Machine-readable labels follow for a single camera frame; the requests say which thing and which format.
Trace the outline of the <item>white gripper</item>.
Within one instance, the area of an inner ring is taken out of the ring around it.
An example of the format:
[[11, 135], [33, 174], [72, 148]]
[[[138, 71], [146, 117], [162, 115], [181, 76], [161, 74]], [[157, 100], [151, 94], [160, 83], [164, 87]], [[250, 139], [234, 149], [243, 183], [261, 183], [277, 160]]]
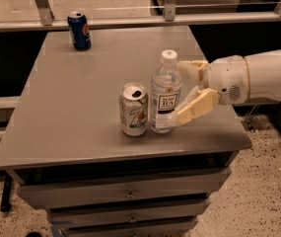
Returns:
[[183, 79], [194, 85], [203, 81], [206, 89], [196, 86], [188, 93], [171, 113], [170, 126], [181, 126], [212, 112], [219, 100], [223, 105], [247, 100], [248, 71], [245, 59], [239, 55], [218, 58], [210, 64], [205, 60], [181, 60], [176, 68]]

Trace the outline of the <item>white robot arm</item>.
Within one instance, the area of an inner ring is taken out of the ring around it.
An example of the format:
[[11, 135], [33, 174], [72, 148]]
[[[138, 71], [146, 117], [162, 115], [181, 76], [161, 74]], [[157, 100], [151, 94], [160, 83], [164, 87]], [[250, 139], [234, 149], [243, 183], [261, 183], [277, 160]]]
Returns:
[[211, 63], [192, 60], [177, 64], [195, 86], [168, 118], [181, 126], [212, 112], [216, 105], [249, 100], [281, 102], [281, 49], [248, 56], [233, 55]]

